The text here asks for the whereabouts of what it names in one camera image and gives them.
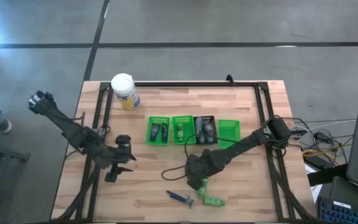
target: green container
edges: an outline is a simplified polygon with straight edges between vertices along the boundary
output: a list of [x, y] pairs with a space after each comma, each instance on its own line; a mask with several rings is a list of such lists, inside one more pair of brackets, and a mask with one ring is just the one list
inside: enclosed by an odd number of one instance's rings
[[[240, 141], [241, 140], [241, 129], [240, 129], [240, 121], [236, 120], [226, 120], [220, 119], [218, 121], [218, 137], [224, 138], [233, 141]], [[218, 146], [221, 149], [225, 149], [234, 142], [218, 140]]]
[[[179, 141], [177, 135], [177, 126], [178, 124], [183, 125], [183, 141]], [[172, 117], [172, 139], [174, 144], [185, 144], [187, 138], [192, 134], [195, 134], [196, 131], [194, 129], [194, 121], [193, 116], [174, 116]], [[187, 144], [194, 144], [196, 143], [196, 136], [193, 136], [189, 139]]]
[[[149, 117], [149, 124], [147, 126], [147, 134], [146, 134], [146, 144], [150, 144], [150, 145], [156, 145], [156, 146], [167, 146], [169, 145], [169, 135], [170, 135], [170, 121], [169, 121], [169, 117], [157, 117], [157, 116], [150, 116]], [[161, 139], [161, 135], [162, 135], [162, 123], [167, 124], [167, 129], [168, 129], [168, 141], [167, 142], [163, 142]], [[160, 129], [158, 130], [157, 133], [157, 137], [155, 138], [155, 141], [150, 141], [150, 135], [151, 135], [151, 130], [152, 130], [152, 125], [153, 124], [160, 124]]]

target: shoe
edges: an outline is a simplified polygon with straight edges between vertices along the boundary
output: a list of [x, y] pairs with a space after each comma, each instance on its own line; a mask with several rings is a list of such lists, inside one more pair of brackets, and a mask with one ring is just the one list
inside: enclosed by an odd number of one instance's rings
[[12, 129], [12, 123], [4, 118], [4, 121], [0, 124], [0, 130], [2, 131], [2, 133], [7, 134], [11, 131]]

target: green object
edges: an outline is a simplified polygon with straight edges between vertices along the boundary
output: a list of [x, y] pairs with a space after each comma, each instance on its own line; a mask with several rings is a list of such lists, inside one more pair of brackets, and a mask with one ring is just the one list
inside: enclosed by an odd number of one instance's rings
[[223, 207], [226, 205], [224, 200], [220, 198], [214, 198], [214, 197], [204, 197], [204, 205], [207, 206], [214, 206], [214, 207]]
[[203, 185], [200, 187], [200, 189], [197, 190], [197, 197], [200, 200], [202, 200], [205, 197], [208, 178], [204, 178], [201, 181], [203, 181]]
[[[218, 137], [233, 141], [240, 141], [240, 121], [220, 119], [218, 122]], [[221, 149], [225, 149], [233, 144], [234, 142], [223, 141], [220, 139], [218, 140], [218, 146]]]
[[181, 123], [177, 124], [177, 137], [178, 141], [183, 142], [183, 124]]
[[[147, 135], [146, 135], [146, 144], [149, 145], [156, 145], [156, 146], [167, 146], [169, 145], [169, 122], [170, 118], [169, 117], [157, 117], [157, 116], [150, 116], [149, 117], [149, 124], [147, 125]], [[150, 135], [151, 135], [151, 130], [152, 130], [152, 125], [153, 124], [159, 124], [162, 125], [162, 123], [167, 125], [167, 130], [168, 130], [168, 136], [167, 139], [168, 141], [163, 142], [162, 141], [162, 131], [161, 128], [159, 129], [157, 136], [155, 137], [154, 141], [150, 140]]]
[[[183, 137], [178, 136], [178, 125], [183, 126]], [[172, 117], [172, 131], [173, 131], [173, 143], [174, 144], [185, 144], [187, 138], [195, 134], [193, 116], [174, 116]], [[196, 136], [189, 139], [187, 144], [195, 144]]]

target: plastic container lid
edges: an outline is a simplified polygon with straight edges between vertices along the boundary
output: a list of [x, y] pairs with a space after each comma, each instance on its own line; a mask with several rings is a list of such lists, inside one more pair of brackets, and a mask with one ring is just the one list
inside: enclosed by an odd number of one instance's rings
[[134, 87], [134, 81], [132, 76], [126, 73], [120, 73], [112, 78], [111, 87], [116, 94], [126, 95], [132, 91]]

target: black metal frame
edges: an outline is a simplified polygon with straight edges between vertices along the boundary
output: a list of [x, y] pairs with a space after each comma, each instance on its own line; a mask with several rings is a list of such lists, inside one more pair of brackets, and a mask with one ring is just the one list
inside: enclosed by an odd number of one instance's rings
[[[257, 107], [258, 107], [258, 111], [259, 111], [260, 123], [263, 124], [266, 121], [260, 91], [263, 91], [265, 94], [269, 117], [273, 116], [273, 106], [272, 106], [272, 101], [270, 99], [269, 86], [268, 86], [267, 82], [235, 82], [233, 80], [233, 78], [231, 77], [231, 75], [228, 75], [226, 78], [226, 81], [221, 81], [221, 82], [135, 82], [135, 85], [136, 86], [155, 86], [155, 87], [162, 87], [162, 86], [166, 86], [166, 87], [181, 87], [181, 86], [185, 86], [185, 87], [189, 87], [189, 86], [253, 87], [255, 90], [255, 96], [256, 96], [256, 102], [257, 102]], [[109, 88], [109, 82], [101, 82], [100, 87], [99, 87], [98, 101], [96, 104], [95, 115], [94, 115], [94, 120], [93, 120], [93, 128], [98, 128], [101, 103], [103, 100], [104, 92], [107, 89], [109, 91], [108, 91], [108, 98], [107, 98], [107, 102], [106, 102], [106, 109], [104, 112], [102, 128], [106, 129], [108, 126], [109, 112], [110, 112], [110, 107], [111, 107], [111, 103], [112, 103], [112, 88]], [[275, 171], [275, 165], [273, 162], [273, 149], [271, 146], [265, 146], [265, 150], [266, 150], [266, 155], [267, 155], [267, 164], [268, 164], [268, 169], [269, 169], [269, 174], [270, 174], [270, 181], [272, 183], [272, 192], [273, 192], [273, 199], [275, 202], [277, 218], [278, 218], [278, 220], [283, 220], [284, 215], [283, 215], [283, 210], [282, 210], [281, 201], [280, 201], [280, 193], [278, 191], [278, 184], [272, 176], [272, 172]], [[280, 168], [279, 169], [280, 176], [282, 177], [284, 183], [288, 186], [288, 177], [287, 177], [287, 172], [285, 170], [283, 154], [281, 151], [277, 151], [277, 159], [278, 159], [278, 165]], [[83, 180], [82, 180], [81, 186], [83, 186], [83, 184], [88, 179], [89, 174], [90, 174], [90, 168], [91, 168], [91, 159], [89, 157], [87, 157], [85, 166], [84, 166]], [[99, 180], [99, 173], [98, 173], [98, 178], [93, 182], [93, 186], [92, 186], [92, 190], [91, 190], [91, 197], [89, 200], [89, 209], [88, 209], [88, 214], [86, 217], [87, 220], [93, 219], [94, 207], [95, 207], [96, 196], [97, 196], [97, 191], [98, 191], [98, 180]], [[293, 219], [293, 218], [295, 218], [294, 207], [291, 204], [290, 199], [287, 196], [285, 196], [285, 198], [286, 198], [287, 207], [288, 207], [288, 216], [289, 216], [289, 218]], [[78, 206], [76, 211], [77, 212], [75, 215], [75, 220], [82, 220], [83, 201], [80, 203], [80, 205]]]

